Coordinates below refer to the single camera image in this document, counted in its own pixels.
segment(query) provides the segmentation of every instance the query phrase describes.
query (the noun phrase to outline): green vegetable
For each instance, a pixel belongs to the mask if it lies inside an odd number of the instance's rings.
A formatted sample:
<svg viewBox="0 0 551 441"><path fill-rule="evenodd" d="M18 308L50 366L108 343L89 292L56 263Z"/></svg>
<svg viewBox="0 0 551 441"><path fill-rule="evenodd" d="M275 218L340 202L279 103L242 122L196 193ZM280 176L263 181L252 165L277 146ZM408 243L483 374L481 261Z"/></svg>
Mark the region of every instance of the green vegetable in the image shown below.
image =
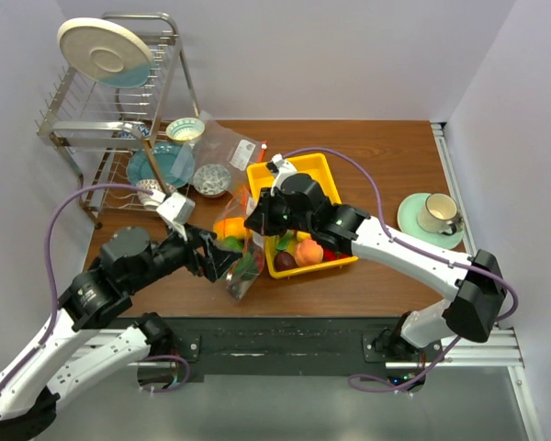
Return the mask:
<svg viewBox="0 0 551 441"><path fill-rule="evenodd" d="M275 245L276 250L285 251L293 237L294 237L294 232L292 232L291 230L288 230L286 234L284 234L284 236L282 236L282 238L279 241L277 241L277 244Z"/></svg>

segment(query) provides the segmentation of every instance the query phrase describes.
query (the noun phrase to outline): teal plate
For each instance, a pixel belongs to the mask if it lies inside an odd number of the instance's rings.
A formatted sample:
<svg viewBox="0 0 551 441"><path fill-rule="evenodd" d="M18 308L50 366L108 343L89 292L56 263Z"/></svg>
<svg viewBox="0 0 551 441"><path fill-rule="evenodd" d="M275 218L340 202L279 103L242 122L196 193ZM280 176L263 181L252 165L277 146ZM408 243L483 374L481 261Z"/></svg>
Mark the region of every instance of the teal plate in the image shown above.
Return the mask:
<svg viewBox="0 0 551 441"><path fill-rule="evenodd" d="M459 245L464 232L457 232L453 236L445 236L439 232L426 232L416 221L419 211L424 207L424 201L430 195L431 193L414 193L405 198L398 208L398 226L409 236L440 246L445 250L452 250Z"/></svg>
<svg viewBox="0 0 551 441"><path fill-rule="evenodd" d="M155 143L152 153L165 182L175 188L183 187L194 175L194 156L188 146L160 141ZM130 158L127 178L134 186L143 179L155 179L143 150L139 150Z"/></svg>

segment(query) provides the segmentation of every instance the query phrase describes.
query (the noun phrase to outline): yellow fruit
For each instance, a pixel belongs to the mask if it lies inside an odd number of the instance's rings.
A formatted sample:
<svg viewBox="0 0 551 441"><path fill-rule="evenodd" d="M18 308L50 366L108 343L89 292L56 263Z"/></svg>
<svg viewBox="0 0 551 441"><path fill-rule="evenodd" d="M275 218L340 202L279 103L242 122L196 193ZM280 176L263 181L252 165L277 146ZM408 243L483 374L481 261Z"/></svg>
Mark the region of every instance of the yellow fruit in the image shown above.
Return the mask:
<svg viewBox="0 0 551 441"><path fill-rule="evenodd" d="M229 236L242 241L247 237L247 229L244 226L244 222L244 218L228 218L215 223L212 230L218 235L220 241Z"/></svg>
<svg viewBox="0 0 551 441"><path fill-rule="evenodd" d="M296 245L294 259L296 260L298 266L310 266L322 262L323 255L324 250L322 247L312 239L307 239L306 241Z"/></svg>
<svg viewBox="0 0 551 441"><path fill-rule="evenodd" d="M309 232L296 232L296 240L298 241L298 243L304 242L307 239L310 239Z"/></svg>

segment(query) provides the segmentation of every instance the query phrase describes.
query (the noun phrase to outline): toy fruit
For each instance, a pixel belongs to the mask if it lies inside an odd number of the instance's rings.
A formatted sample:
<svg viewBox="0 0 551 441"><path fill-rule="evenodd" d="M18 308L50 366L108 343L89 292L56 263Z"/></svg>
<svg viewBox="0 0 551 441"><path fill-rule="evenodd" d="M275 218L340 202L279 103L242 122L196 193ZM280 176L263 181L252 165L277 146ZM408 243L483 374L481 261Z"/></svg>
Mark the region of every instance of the toy fruit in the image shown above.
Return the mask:
<svg viewBox="0 0 551 441"><path fill-rule="evenodd" d="M257 273L258 268L252 253L245 253L232 268L234 276L250 275L255 277Z"/></svg>
<svg viewBox="0 0 551 441"><path fill-rule="evenodd" d="M220 242L224 248L232 251L242 251L242 243L235 236L228 236L223 241Z"/></svg>
<svg viewBox="0 0 551 441"><path fill-rule="evenodd" d="M295 268L296 266L294 256L287 251L280 251L274 257L275 271L287 271L288 269Z"/></svg>
<svg viewBox="0 0 551 441"><path fill-rule="evenodd" d="M277 244L275 245L275 248L277 251L285 251L287 249L287 246L289 245L290 241L294 237L294 232L291 230L288 230L282 237L279 238L277 241Z"/></svg>
<svg viewBox="0 0 551 441"><path fill-rule="evenodd" d="M312 239L307 239L296 245L294 258L298 266L310 266L322 262L323 255L324 250L322 247Z"/></svg>
<svg viewBox="0 0 551 441"><path fill-rule="evenodd" d="M322 260L324 260L325 262L331 262L332 260L337 260L338 258L338 255L331 250L324 250L324 253L322 255Z"/></svg>
<svg viewBox="0 0 551 441"><path fill-rule="evenodd" d="M247 229L243 225L244 222L244 218L227 218L215 223L212 230L218 235L220 241L229 236L243 240L247 237Z"/></svg>
<svg viewBox="0 0 551 441"><path fill-rule="evenodd" d="M311 236L309 232L296 232L296 240L298 241L298 243L304 242L310 238Z"/></svg>

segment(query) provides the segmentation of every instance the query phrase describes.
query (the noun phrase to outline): patterned bowl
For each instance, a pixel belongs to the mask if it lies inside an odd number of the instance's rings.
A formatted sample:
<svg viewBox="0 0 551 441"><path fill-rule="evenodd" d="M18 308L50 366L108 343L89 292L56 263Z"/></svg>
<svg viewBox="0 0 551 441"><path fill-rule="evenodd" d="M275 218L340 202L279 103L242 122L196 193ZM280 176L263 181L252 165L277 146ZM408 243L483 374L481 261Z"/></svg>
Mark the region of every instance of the patterned bowl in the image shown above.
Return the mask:
<svg viewBox="0 0 551 441"><path fill-rule="evenodd" d="M206 198L219 198L231 184L231 172L221 164L206 164L197 169L192 184Z"/></svg>
<svg viewBox="0 0 551 441"><path fill-rule="evenodd" d="M143 179L137 183L137 187L144 190L153 191L152 195L141 193L140 191L137 192L137 198L139 198L139 202L143 204L143 207L145 209L155 211L155 209L159 207L165 199L162 186L159 185L157 179ZM175 193L177 191L177 189L171 184L167 184L167 187L172 193Z"/></svg>
<svg viewBox="0 0 551 441"><path fill-rule="evenodd" d="M167 126L165 134L170 140L178 144L183 144L187 141L196 143L202 136L202 133L204 133L204 127L204 123L200 119L181 118L176 119Z"/></svg>

